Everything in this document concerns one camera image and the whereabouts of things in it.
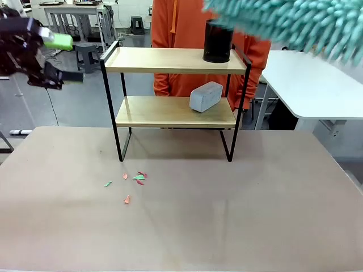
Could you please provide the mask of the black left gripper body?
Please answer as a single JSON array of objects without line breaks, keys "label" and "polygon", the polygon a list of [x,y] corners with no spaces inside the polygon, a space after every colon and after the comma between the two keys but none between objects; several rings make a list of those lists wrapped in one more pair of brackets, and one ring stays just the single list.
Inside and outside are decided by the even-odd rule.
[{"label": "black left gripper body", "polygon": [[40,49],[55,35],[38,20],[0,7],[0,76],[22,73],[31,86],[60,90],[62,72],[45,60]]}]

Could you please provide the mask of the teal microfiber duster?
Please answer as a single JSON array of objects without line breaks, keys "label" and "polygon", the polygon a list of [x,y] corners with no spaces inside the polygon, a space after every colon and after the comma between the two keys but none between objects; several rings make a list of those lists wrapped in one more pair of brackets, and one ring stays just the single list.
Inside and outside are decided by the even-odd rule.
[{"label": "teal microfiber duster", "polygon": [[359,65],[363,0],[204,0],[216,23],[291,50]]}]

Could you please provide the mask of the wood and black metal shelf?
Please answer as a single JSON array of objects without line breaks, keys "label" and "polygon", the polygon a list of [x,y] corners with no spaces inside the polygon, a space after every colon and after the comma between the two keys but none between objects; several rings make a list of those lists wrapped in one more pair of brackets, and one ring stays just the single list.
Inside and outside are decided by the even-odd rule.
[{"label": "wood and black metal shelf", "polygon": [[[236,47],[232,47],[226,63],[206,62],[202,55],[202,49],[120,47],[115,41],[101,56],[100,66],[119,161],[125,159],[134,128],[218,130],[227,160],[232,161],[244,98],[240,100],[237,114],[233,114],[227,97],[221,98],[212,109],[198,113],[189,107],[187,97],[129,96],[126,92],[126,73],[220,74],[228,77],[238,74],[244,76],[242,91],[246,92],[251,62],[244,53],[237,53]],[[108,73],[118,73],[121,77],[124,99],[118,113],[113,109]],[[223,135],[227,129],[234,130],[231,145]]]}]

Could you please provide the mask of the grey plastic stool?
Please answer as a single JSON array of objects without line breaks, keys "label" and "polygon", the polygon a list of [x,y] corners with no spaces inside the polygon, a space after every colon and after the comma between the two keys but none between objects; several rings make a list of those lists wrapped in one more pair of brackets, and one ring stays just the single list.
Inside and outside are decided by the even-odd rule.
[{"label": "grey plastic stool", "polygon": [[79,43],[74,46],[77,69],[83,69],[86,74],[92,73],[100,67],[98,47],[94,44]]}]

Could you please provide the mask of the grey background workbench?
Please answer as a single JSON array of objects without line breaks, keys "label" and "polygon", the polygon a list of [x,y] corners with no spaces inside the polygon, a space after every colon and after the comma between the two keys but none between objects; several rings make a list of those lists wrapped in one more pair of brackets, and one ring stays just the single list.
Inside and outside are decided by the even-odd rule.
[{"label": "grey background workbench", "polygon": [[111,44],[116,39],[112,2],[94,0],[94,5],[78,5],[78,0],[31,0],[32,15],[58,33],[70,34],[82,43]]}]

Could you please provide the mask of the dark plastic stool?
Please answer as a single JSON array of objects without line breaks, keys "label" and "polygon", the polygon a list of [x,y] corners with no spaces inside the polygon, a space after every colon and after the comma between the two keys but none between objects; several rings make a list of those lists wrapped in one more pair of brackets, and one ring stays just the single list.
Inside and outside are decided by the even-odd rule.
[{"label": "dark plastic stool", "polygon": [[141,16],[132,16],[130,18],[130,32],[134,35],[144,35],[145,29]]}]

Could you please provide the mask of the person in orange hoodie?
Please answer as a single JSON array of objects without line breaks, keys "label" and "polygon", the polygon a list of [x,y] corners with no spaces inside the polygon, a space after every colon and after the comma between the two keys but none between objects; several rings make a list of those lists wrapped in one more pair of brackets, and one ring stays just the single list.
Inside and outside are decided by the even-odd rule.
[{"label": "person in orange hoodie", "polygon": [[[203,13],[203,0],[153,0],[151,43],[154,48],[203,48],[206,21],[216,16]],[[189,97],[191,92],[208,82],[223,85],[232,111],[236,111],[244,95],[243,110],[250,108],[259,79],[264,70],[271,43],[236,32],[233,44],[251,61],[246,92],[243,93],[244,76],[233,74],[163,74],[154,75],[154,92],[157,96]]]}]

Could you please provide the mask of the grey fabric speaker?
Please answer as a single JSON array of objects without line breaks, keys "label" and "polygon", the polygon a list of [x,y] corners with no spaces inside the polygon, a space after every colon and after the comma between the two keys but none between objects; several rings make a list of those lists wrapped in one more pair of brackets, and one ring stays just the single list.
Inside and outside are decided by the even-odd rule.
[{"label": "grey fabric speaker", "polygon": [[194,89],[189,97],[189,107],[199,113],[219,103],[222,97],[223,86],[216,82],[208,82]]}]

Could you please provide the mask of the black cylindrical holder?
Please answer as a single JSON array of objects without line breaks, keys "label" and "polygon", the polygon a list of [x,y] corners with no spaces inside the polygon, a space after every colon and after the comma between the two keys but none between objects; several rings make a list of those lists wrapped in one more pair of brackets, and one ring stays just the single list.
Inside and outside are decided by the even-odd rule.
[{"label": "black cylindrical holder", "polygon": [[230,59],[233,29],[209,19],[205,25],[203,60],[211,63],[226,63]]}]

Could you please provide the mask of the black bag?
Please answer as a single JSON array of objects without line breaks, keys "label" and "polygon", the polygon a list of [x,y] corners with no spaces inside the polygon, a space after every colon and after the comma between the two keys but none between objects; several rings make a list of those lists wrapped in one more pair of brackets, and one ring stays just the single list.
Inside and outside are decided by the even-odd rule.
[{"label": "black bag", "polygon": [[298,118],[279,100],[268,119],[268,126],[269,130],[295,130],[297,122]]}]

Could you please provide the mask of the white table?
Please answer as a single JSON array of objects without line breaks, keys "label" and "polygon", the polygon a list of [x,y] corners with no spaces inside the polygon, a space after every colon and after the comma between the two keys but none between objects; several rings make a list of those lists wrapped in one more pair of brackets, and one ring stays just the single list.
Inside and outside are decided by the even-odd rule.
[{"label": "white table", "polygon": [[298,118],[295,129],[299,131],[313,132],[320,120],[334,120],[334,127],[363,120],[363,84],[311,53],[271,50],[262,77],[267,86],[257,130],[271,94]]}]

